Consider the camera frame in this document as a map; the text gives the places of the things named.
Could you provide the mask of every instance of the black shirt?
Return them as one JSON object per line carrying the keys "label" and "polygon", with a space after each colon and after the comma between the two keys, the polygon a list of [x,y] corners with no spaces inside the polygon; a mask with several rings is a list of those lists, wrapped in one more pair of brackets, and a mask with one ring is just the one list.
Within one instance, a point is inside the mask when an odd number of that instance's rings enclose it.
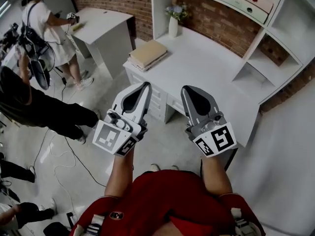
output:
{"label": "black shirt", "polygon": [[0,67],[0,112],[20,124],[28,126],[45,126],[46,96],[42,91],[31,87],[6,66]]}

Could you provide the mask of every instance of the vase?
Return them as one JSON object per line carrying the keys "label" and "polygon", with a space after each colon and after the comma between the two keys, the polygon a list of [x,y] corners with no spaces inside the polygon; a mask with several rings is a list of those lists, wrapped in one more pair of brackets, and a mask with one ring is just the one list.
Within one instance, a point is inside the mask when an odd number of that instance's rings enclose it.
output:
{"label": "vase", "polygon": [[178,21],[177,21],[177,19],[171,17],[169,20],[168,34],[171,37],[176,37],[177,30],[178,30]]}

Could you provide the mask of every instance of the bouquet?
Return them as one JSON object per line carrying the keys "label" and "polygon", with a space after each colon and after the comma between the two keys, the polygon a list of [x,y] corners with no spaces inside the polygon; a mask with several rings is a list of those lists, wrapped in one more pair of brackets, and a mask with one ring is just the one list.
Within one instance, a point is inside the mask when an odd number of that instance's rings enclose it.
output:
{"label": "bouquet", "polygon": [[177,19],[178,21],[183,20],[188,16],[187,5],[184,3],[182,5],[173,5],[165,9],[167,15]]}

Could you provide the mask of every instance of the stack of books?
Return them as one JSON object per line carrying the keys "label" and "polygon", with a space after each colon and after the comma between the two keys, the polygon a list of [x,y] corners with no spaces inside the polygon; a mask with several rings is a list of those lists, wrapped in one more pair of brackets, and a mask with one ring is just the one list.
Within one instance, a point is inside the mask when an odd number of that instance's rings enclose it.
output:
{"label": "stack of books", "polygon": [[155,40],[151,40],[129,53],[128,61],[130,61],[134,67],[144,72],[158,63],[166,55],[167,48]]}

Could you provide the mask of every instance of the shoulder strap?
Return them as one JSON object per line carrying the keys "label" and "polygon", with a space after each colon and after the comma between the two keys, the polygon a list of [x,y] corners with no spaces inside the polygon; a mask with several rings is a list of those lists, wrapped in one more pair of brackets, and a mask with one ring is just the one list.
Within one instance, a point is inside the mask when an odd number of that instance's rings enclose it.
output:
{"label": "shoulder strap", "polygon": [[30,7],[30,10],[28,12],[28,21],[27,21],[27,26],[30,26],[30,13],[31,13],[31,10],[34,8],[35,5],[37,5],[38,3],[34,3],[31,7]]}

